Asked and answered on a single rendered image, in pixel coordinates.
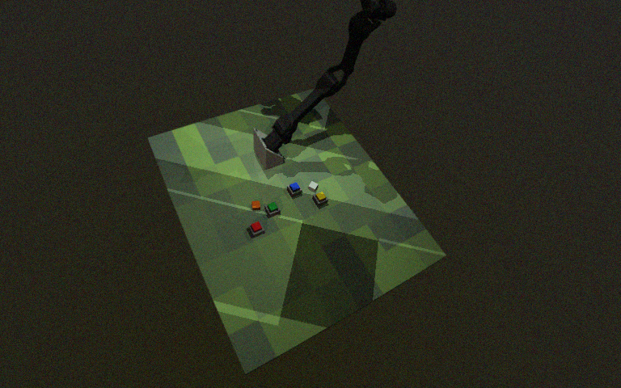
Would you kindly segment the red button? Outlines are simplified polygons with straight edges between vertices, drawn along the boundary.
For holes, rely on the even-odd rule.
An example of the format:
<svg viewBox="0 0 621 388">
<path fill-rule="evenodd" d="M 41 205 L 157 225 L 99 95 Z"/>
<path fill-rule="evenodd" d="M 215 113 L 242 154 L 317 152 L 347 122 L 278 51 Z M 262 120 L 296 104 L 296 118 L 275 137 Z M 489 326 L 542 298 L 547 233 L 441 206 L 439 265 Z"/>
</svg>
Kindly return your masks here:
<svg viewBox="0 0 621 388">
<path fill-rule="evenodd" d="M 264 234 L 264 227 L 261 225 L 260 221 L 256 221 L 248 225 L 248 229 L 250 230 L 253 238 Z"/>
</svg>

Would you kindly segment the green button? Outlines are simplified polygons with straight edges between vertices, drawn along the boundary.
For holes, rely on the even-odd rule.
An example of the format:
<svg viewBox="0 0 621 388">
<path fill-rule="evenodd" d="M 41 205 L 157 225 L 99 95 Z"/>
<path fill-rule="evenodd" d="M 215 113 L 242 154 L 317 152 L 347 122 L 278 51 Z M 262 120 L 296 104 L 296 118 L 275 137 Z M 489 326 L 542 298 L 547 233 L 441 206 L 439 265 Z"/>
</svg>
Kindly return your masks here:
<svg viewBox="0 0 621 388">
<path fill-rule="evenodd" d="M 267 214 L 269 215 L 269 217 L 273 217 L 273 216 L 281 213 L 281 210 L 278 207 L 276 201 L 274 201 L 274 202 L 272 202 L 270 204 L 265 205 L 264 208 L 265 208 Z"/>
</svg>

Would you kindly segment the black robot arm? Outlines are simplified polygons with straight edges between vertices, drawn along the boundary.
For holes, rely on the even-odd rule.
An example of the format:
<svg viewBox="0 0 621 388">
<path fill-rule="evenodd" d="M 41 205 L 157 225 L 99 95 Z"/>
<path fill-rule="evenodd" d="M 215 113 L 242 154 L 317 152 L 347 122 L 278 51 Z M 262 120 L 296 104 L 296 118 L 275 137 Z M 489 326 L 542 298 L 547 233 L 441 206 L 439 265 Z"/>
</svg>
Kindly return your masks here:
<svg viewBox="0 0 621 388">
<path fill-rule="evenodd" d="M 272 126 L 273 131 L 261 138 L 269 150 L 277 152 L 283 143 L 288 144 L 298 122 L 323 98 L 333 96 L 344 87 L 348 76 L 354 71 L 363 40 L 382 23 L 380 19 L 387 20 L 397 11 L 396 3 L 391 0 L 361 0 L 361 5 L 363 11 L 350 19 L 349 42 L 342 61 L 330 67 L 317 81 L 315 89 L 289 115 L 281 115 Z M 333 74 L 337 70 L 344 71 L 341 82 Z"/>
</svg>

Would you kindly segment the yellow button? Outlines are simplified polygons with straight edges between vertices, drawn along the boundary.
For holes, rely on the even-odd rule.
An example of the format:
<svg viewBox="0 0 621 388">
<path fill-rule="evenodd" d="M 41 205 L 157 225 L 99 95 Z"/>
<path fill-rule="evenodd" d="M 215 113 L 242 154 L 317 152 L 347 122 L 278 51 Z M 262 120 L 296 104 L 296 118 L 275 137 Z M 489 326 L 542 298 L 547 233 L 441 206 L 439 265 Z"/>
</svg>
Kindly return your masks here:
<svg viewBox="0 0 621 388">
<path fill-rule="evenodd" d="M 314 194 L 312 199 L 314 200 L 314 202 L 316 203 L 318 207 L 328 202 L 328 198 L 325 196 L 323 192 Z"/>
</svg>

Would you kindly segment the blue button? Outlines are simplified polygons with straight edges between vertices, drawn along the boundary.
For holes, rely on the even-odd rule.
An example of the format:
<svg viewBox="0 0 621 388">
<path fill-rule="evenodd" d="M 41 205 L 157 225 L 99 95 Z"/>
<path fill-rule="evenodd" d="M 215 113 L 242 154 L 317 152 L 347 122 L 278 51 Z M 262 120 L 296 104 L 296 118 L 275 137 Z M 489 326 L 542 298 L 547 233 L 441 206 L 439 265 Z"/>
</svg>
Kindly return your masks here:
<svg viewBox="0 0 621 388">
<path fill-rule="evenodd" d="M 302 193 L 302 189 L 300 188 L 298 182 L 287 185 L 287 190 L 292 197 Z"/>
</svg>

